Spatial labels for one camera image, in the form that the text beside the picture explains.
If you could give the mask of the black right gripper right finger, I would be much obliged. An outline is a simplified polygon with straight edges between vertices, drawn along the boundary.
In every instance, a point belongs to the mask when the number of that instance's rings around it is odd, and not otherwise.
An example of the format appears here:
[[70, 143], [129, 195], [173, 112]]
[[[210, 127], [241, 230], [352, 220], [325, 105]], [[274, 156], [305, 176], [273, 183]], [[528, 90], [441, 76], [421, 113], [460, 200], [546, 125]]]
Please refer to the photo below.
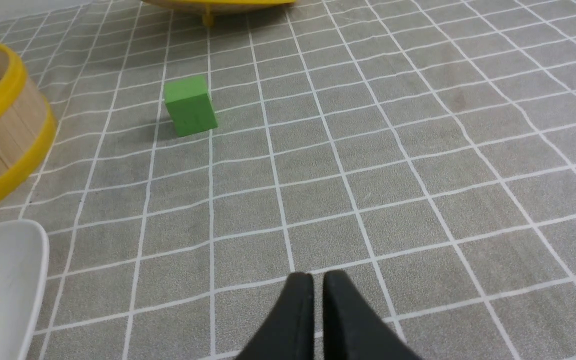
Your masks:
[[342, 270], [324, 274], [322, 285], [325, 360], [418, 360]]

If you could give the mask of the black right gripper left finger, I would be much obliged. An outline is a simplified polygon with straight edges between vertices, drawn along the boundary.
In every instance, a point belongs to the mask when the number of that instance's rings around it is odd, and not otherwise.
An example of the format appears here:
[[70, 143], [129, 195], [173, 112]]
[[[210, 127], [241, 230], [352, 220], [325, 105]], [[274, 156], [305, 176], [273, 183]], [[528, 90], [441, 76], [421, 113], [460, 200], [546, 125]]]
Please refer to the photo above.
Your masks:
[[314, 280], [294, 272], [265, 321], [236, 356], [237, 360], [312, 360], [314, 358]]

